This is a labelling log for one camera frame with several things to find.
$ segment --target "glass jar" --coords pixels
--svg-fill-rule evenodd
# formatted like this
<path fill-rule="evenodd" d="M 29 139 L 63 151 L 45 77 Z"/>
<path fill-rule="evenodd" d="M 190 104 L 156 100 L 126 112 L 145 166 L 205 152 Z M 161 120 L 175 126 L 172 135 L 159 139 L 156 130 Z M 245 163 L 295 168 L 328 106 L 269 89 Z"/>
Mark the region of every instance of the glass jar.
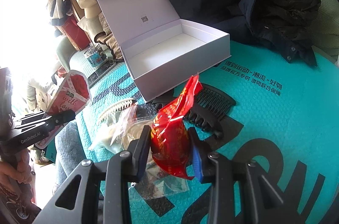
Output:
<path fill-rule="evenodd" d="M 84 53 L 85 58 L 94 69 L 98 69 L 107 61 L 107 56 L 99 44 L 90 46 Z"/>

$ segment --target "pink package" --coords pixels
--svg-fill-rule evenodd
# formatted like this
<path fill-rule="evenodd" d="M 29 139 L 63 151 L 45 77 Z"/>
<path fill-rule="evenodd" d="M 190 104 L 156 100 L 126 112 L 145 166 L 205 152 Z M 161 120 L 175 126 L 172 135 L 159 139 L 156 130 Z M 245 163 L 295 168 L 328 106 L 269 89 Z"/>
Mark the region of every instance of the pink package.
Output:
<path fill-rule="evenodd" d="M 91 98 L 86 76 L 81 72 L 71 70 L 60 85 L 44 117 L 55 115 L 68 109 L 78 114 L 91 101 Z M 44 149 L 65 125 L 66 124 L 56 126 L 55 129 L 49 132 L 47 138 L 39 141 L 35 145 L 40 149 Z"/>

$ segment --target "open white box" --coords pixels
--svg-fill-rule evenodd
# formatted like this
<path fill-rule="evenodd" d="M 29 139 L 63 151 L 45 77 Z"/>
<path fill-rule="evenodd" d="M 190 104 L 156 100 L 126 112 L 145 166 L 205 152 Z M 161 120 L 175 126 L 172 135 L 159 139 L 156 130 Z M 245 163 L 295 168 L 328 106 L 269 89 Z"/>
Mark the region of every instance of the open white box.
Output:
<path fill-rule="evenodd" d="M 229 34 L 180 19 L 169 0 L 98 0 L 145 101 L 231 56 Z"/>

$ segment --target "person's hand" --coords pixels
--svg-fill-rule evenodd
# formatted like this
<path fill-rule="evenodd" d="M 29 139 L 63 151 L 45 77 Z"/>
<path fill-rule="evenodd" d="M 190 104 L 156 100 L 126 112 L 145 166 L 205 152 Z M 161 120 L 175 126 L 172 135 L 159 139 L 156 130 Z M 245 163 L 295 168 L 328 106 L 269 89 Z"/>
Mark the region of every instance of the person's hand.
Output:
<path fill-rule="evenodd" d="M 21 160 L 18 162 L 17 169 L 10 164 L 0 161 L 0 184 L 12 193 L 15 193 L 8 177 L 13 178 L 19 183 L 28 184 L 32 181 L 31 167 L 29 163 L 28 150 L 20 151 Z"/>

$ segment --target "smartphone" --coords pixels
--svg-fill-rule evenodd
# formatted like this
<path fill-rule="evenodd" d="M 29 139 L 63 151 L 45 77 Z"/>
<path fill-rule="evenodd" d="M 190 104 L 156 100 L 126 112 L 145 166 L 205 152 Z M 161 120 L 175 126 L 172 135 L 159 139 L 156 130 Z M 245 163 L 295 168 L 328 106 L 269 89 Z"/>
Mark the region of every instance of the smartphone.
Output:
<path fill-rule="evenodd" d="M 107 60 L 103 65 L 101 65 L 95 72 L 88 77 L 89 88 L 97 83 L 105 74 L 107 74 L 115 65 L 116 61 Z"/>

